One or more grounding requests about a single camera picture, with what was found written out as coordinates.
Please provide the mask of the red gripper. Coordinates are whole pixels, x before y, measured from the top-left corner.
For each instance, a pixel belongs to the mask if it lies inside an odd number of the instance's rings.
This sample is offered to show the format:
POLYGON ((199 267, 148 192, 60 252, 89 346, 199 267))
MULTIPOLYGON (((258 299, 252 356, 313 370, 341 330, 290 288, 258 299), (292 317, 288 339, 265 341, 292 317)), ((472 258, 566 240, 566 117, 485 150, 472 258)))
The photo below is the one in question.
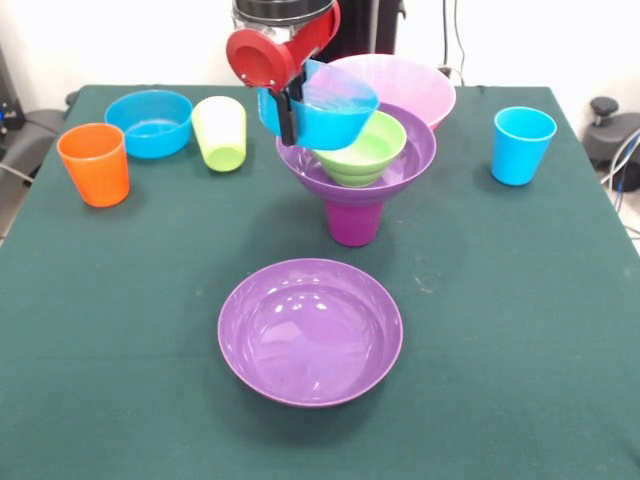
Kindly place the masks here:
POLYGON ((234 2, 232 19, 228 63, 245 85, 272 90, 281 142, 295 145, 291 99, 304 98, 304 64, 337 34, 340 6, 336 2, 234 2), (284 90, 288 85, 289 94, 284 90))

